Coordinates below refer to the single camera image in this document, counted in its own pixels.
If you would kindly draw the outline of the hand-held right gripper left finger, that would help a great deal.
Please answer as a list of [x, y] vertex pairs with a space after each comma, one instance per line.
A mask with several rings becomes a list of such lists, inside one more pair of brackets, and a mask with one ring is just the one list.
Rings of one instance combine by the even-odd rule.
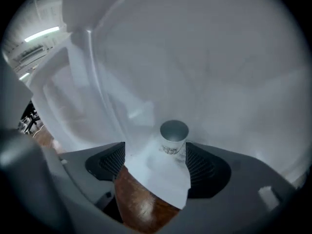
[[125, 162], [125, 142], [64, 153], [60, 159], [82, 194], [99, 209], [117, 209], [114, 180]]

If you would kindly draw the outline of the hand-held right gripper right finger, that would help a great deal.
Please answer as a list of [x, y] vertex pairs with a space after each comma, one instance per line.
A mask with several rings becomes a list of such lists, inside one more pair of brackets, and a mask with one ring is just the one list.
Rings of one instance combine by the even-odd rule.
[[241, 231], [278, 210], [295, 188], [247, 155], [186, 143], [191, 187], [179, 215], [183, 231]]

